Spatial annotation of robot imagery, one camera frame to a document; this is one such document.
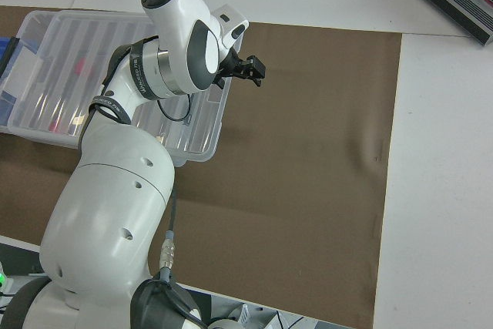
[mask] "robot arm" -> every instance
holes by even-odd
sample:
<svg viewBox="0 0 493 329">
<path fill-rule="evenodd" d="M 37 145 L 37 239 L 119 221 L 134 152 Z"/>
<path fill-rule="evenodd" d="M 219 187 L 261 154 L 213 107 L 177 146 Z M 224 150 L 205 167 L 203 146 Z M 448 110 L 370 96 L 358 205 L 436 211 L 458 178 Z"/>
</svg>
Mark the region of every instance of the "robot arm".
<svg viewBox="0 0 493 329">
<path fill-rule="evenodd" d="M 259 85 L 265 67 L 254 56 L 242 61 L 234 51 L 248 21 L 231 7 L 211 14 L 203 0 L 142 4 L 158 35 L 121 46 L 111 58 L 81 135 L 80 162 L 42 240 L 40 261 L 51 281 L 36 292 L 23 329 L 40 322 L 46 328 L 129 328 L 130 313 L 132 328 L 160 327 L 153 320 L 166 302 L 175 303 L 174 316 L 158 321 L 203 327 L 175 283 L 165 288 L 150 279 L 147 254 L 173 188 L 174 167 L 153 136 L 129 124 L 139 105 L 220 86 L 222 77 Z M 9 309 L 1 328 L 8 317 Z"/>
</svg>

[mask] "white table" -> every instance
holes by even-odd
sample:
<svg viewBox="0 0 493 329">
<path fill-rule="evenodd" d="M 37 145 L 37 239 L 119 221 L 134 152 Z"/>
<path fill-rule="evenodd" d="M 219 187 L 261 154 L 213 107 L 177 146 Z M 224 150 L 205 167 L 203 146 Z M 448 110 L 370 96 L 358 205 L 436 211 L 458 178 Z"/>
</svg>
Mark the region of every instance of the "white table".
<svg viewBox="0 0 493 329">
<path fill-rule="evenodd" d="M 405 34 L 374 327 L 490 328 L 493 47 L 424 0 L 206 1 L 256 22 Z M 139 0 L 0 3 L 140 12 Z"/>
</svg>

